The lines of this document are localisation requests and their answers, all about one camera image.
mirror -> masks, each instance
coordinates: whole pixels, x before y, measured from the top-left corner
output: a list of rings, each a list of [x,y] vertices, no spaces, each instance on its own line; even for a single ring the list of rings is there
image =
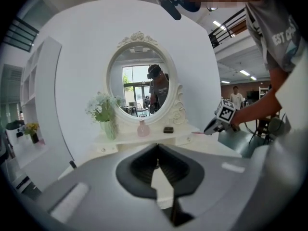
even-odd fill
[[[168,69],[154,50],[132,47],[113,63],[110,86],[112,95],[122,98],[120,108],[125,113],[147,118],[164,105],[169,91]]]

railing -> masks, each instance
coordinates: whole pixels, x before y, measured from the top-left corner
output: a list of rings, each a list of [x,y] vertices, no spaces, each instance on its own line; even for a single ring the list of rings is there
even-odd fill
[[[38,33],[34,27],[16,17],[6,32],[3,43],[30,52]]]
[[[237,34],[245,31],[246,29],[246,12],[245,8],[243,8],[231,16],[208,36],[211,40],[213,48],[215,48],[221,44],[222,41],[235,37]]]

black vase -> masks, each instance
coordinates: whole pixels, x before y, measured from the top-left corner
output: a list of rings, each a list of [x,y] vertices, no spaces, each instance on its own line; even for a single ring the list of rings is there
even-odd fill
[[[31,140],[34,144],[39,141],[37,133],[34,133],[33,135],[31,135]]]

gray t-shirt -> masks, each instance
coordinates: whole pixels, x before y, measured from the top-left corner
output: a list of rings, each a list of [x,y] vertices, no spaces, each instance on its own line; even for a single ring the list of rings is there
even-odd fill
[[[247,28],[259,47],[267,70],[293,71],[305,48],[292,16],[278,0],[246,4]]]
[[[162,106],[167,98],[169,91],[169,81],[166,78],[166,81],[162,81],[159,84],[153,84],[153,87],[150,86],[150,94],[157,95],[159,105]]]

brick wall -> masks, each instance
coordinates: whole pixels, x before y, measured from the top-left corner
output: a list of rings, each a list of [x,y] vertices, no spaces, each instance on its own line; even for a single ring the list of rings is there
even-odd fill
[[[221,96],[223,98],[230,98],[231,93],[233,93],[233,87],[237,86],[239,88],[239,93],[242,94],[244,98],[246,98],[247,91],[251,91],[251,90],[259,91],[259,87],[268,88],[269,85],[270,85],[270,81],[260,81],[260,82],[257,81],[257,82],[221,86]]]

